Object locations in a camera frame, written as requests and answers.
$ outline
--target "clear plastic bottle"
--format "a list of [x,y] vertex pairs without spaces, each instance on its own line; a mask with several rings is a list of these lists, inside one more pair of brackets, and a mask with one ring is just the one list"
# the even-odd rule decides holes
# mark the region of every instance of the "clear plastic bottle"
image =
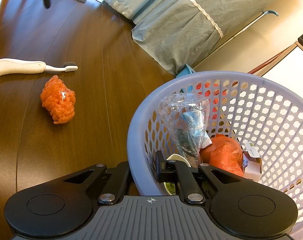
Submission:
[[202,162],[199,150],[208,138],[209,107],[206,97],[192,93],[169,95],[158,104],[158,114],[175,141],[179,154],[192,167],[198,167]]

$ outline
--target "trash basket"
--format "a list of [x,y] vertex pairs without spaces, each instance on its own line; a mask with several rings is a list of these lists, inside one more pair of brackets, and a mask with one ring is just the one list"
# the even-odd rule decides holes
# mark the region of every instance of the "trash basket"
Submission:
[[137,108],[127,137],[131,173],[141,195],[167,195],[155,175],[155,152],[165,159],[177,149],[157,114],[159,101],[192,86],[210,100],[208,135],[225,134],[242,148],[253,142],[263,161],[260,183],[281,190],[297,204],[291,231],[303,240],[303,99],[287,88],[251,74],[208,71],[174,79],[154,90]]

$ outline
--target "metal screw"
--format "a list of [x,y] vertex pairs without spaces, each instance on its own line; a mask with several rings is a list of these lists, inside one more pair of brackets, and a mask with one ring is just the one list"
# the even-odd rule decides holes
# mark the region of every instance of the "metal screw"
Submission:
[[99,198],[104,202],[111,202],[115,199],[115,196],[113,194],[106,193],[106,194],[100,195]]
[[201,201],[203,199],[203,196],[201,194],[198,194],[198,193],[192,193],[192,194],[189,194],[187,196],[187,198],[190,200],[190,201]]

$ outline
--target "white lace strip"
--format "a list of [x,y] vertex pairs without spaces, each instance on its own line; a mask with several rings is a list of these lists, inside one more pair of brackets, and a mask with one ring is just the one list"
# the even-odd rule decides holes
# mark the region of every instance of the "white lace strip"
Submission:
[[224,34],[221,30],[221,28],[218,27],[217,23],[214,22],[213,18],[210,17],[210,15],[208,13],[205,12],[205,10],[195,1],[195,0],[189,0],[191,1],[198,9],[199,11],[201,11],[203,13],[203,15],[206,16],[207,20],[209,20],[211,22],[211,24],[215,27],[215,29],[218,31],[220,37],[224,37]]

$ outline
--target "toothbrush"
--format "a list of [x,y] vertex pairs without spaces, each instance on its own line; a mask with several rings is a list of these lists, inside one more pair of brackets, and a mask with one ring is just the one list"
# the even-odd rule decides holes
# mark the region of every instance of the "toothbrush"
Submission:
[[64,67],[52,67],[46,65],[43,61],[26,61],[13,58],[0,59],[0,76],[10,73],[41,73],[44,71],[60,72],[60,71],[74,71],[78,67],[74,62],[65,62]]

